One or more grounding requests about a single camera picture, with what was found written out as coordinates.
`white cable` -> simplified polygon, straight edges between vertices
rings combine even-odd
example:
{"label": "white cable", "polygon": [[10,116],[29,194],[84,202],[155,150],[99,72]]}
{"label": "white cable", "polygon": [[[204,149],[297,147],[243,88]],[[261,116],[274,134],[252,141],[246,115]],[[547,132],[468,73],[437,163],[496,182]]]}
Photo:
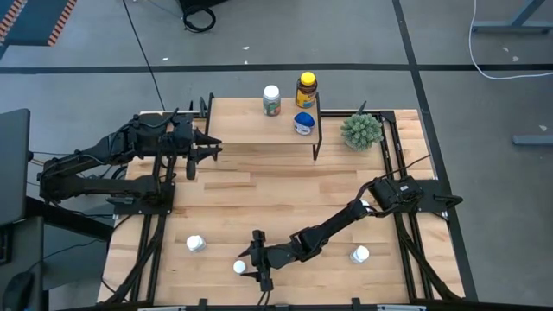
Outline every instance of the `white cable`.
{"label": "white cable", "polygon": [[526,74],[526,75],[518,75],[518,76],[512,76],[512,77],[492,77],[490,75],[485,74],[482,72],[480,67],[476,65],[476,60],[474,60],[473,56],[473,25],[474,25],[474,18],[476,17],[476,0],[474,0],[474,13],[473,13],[473,20],[470,22],[470,29],[468,29],[468,52],[470,53],[470,59],[473,61],[473,65],[478,69],[480,74],[482,74],[484,77],[488,79],[493,80],[506,80],[506,79],[520,79],[520,78],[538,78],[538,77],[545,77],[549,75],[553,75],[553,73],[539,73],[539,74]]}

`bottle cap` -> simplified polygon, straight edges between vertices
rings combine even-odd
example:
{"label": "bottle cap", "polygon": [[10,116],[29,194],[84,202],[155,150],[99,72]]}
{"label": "bottle cap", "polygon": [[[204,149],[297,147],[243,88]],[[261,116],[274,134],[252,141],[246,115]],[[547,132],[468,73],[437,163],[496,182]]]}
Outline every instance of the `bottle cap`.
{"label": "bottle cap", "polygon": [[187,238],[187,247],[193,251],[202,245],[203,241],[200,236],[190,236]]}
{"label": "bottle cap", "polygon": [[355,255],[360,261],[365,261],[369,258],[369,250],[365,246],[360,246],[355,250]]}
{"label": "bottle cap", "polygon": [[302,73],[300,81],[305,86],[312,86],[315,82],[315,74],[311,72]]}
{"label": "bottle cap", "polygon": [[238,274],[242,274],[245,272],[245,263],[242,260],[237,260],[236,263],[234,263],[234,272]]}
{"label": "bottle cap", "polygon": [[278,91],[277,86],[266,86],[263,91],[263,95],[268,100],[275,100],[280,95],[280,92]]}

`bottle label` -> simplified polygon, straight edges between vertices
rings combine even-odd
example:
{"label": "bottle label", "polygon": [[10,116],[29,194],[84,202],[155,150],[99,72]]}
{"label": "bottle label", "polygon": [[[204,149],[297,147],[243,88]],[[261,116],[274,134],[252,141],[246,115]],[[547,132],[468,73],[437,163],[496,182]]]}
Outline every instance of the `bottle label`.
{"label": "bottle label", "polygon": [[301,90],[297,90],[296,104],[301,108],[310,108],[315,103],[316,92],[304,93]]}

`blue lid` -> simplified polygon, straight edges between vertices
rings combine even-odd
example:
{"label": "blue lid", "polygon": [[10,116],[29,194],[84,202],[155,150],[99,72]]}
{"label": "blue lid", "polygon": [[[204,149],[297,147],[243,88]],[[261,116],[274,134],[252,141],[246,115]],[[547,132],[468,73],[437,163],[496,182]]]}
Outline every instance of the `blue lid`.
{"label": "blue lid", "polygon": [[296,116],[294,117],[294,121],[308,127],[315,126],[315,120],[307,112],[300,112],[296,114]]}

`orange striped tape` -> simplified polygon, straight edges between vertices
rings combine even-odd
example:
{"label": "orange striped tape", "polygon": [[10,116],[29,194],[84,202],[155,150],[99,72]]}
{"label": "orange striped tape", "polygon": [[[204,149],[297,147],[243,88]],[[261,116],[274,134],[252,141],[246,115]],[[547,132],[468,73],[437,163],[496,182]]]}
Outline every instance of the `orange striped tape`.
{"label": "orange striped tape", "polygon": [[61,11],[60,18],[58,19],[58,22],[56,22],[56,24],[54,25],[54,28],[52,29],[52,33],[48,38],[48,45],[50,47],[52,47],[58,41],[58,38],[60,38],[61,31],[63,31],[63,28],[66,25],[67,20],[71,15],[71,12],[75,8],[76,3],[77,3],[77,0],[67,0],[67,4],[65,8],[63,8],[63,11]]}
{"label": "orange striped tape", "polygon": [[11,27],[16,23],[17,17],[23,10],[27,0],[14,0],[11,6],[8,8],[8,12],[0,20],[0,41],[3,42],[8,35]]}

